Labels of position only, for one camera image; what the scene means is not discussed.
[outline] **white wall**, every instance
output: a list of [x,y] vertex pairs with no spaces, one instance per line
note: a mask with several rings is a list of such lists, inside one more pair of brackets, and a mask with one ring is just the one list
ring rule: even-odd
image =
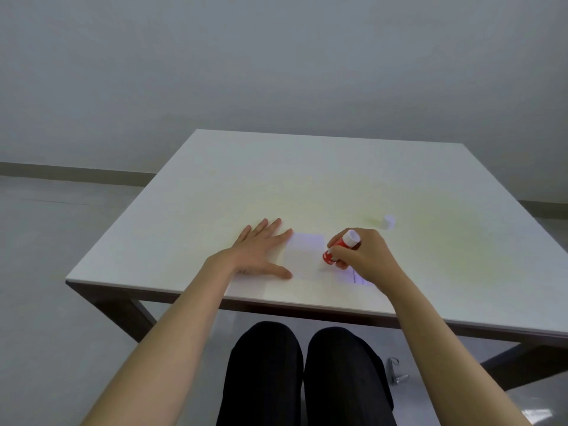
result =
[[0,161],[158,171],[195,128],[462,142],[568,202],[568,0],[0,0]]

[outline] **leg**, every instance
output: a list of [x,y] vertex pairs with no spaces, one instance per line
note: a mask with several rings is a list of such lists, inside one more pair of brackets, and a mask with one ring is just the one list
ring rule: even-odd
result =
[[231,351],[217,426],[299,425],[303,366],[287,326],[252,326]]
[[383,362],[347,329],[331,327],[314,335],[304,386],[310,426],[396,424]]
[[568,349],[520,343],[481,364],[503,390],[568,370]]
[[155,318],[140,301],[121,296],[120,290],[117,291],[115,287],[91,286],[75,282],[67,282],[67,285],[110,318],[137,343],[144,339],[156,323]]

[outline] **left hand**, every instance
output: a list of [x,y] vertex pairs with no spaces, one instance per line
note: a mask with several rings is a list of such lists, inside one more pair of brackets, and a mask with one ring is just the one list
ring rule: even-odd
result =
[[233,246],[221,251],[220,254],[230,258],[237,272],[248,275],[275,275],[282,279],[292,278],[292,272],[287,268],[270,263],[266,259],[269,250],[285,243],[292,236],[292,229],[281,235],[272,236],[281,223],[282,220],[278,218],[269,225],[265,218],[254,230],[247,225]]

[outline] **right hand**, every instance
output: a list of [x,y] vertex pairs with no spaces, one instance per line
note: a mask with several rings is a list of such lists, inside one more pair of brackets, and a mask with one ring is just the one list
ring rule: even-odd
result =
[[[347,232],[355,230],[361,237],[361,242],[354,249],[343,246],[331,246]],[[393,290],[408,280],[393,254],[388,249],[387,243],[374,229],[347,228],[333,236],[327,243],[331,255],[337,259],[337,267],[347,269],[351,266],[355,272],[369,282],[372,282],[380,291],[387,296]]]

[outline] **metal object on floor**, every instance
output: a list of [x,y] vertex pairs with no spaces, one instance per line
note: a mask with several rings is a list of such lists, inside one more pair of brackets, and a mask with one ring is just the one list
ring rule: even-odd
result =
[[397,386],[399,383],[401,383],[402,381],[406,380],[408,378],[408,374],[404,374],[404,375],[397,375],[394,371],[394,367],[395,366],[399,366],[401,363],[399,362],[399,360],[396,357],[389,357],[387,359],[387,380],[389,382],[390,385],[392,386]]

